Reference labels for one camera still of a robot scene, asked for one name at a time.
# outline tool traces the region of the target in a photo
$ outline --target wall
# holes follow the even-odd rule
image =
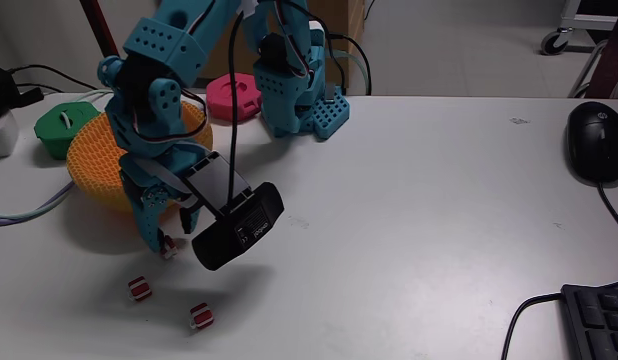
[[[122,44],[140,17],[155,11],[152,0],[101,0],[100,5],[121,54]],[[77,0],[0,1],[0,29],[6,39],[0,49],[8,49],[9,44],[13,48],[12,55],[0,61],[46,64],[102,87],[96,76],[102,54]],[[65,91],[85,90],[45,70],[28,70],[28,74],[33,82]]]
[[[12,67],[20,66],[20,61],[16,56],[15,49],[11,46],[4,32],[0,28],[0,67],[7,70]],[[23,76],[18,79],[22,82],[28,82],[30,79],[28,76]]]

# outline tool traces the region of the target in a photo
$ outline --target small cube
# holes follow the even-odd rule
[[[162,245],[162,250],[160,250],[160,255],[163,259],[169,260],[178,254],[178,247],[176,243],[173,241],[171,236],[165,235],[165,241]]]
[[[204,329],[213,324],[213,314],[206,303],[202,303],[191,309],[191,321],[189,326],[192,329]]]
[[[151,296],[151,288],[144,276],[129,282],[129,300],[142,301]]]

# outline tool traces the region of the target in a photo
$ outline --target pink hexagonal object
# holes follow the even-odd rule
[[[262,95],[256,88],[253,75],[236,74],[236,90],[238,92],[238,122],[242,122],[260,112]],[[212,81],[207,86],[207,105],[215,118],[232,121],[229,74]]]

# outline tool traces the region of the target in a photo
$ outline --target black computer mouse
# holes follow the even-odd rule
[[[595,183],[618,180],[618,113],[599,102],[578,105],[567,125],[569,160],[578,176]]]

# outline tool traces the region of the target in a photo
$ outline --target keyboard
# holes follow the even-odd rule
[[[581,360],[618,360],[618,290],[564,285],[567,328]]]

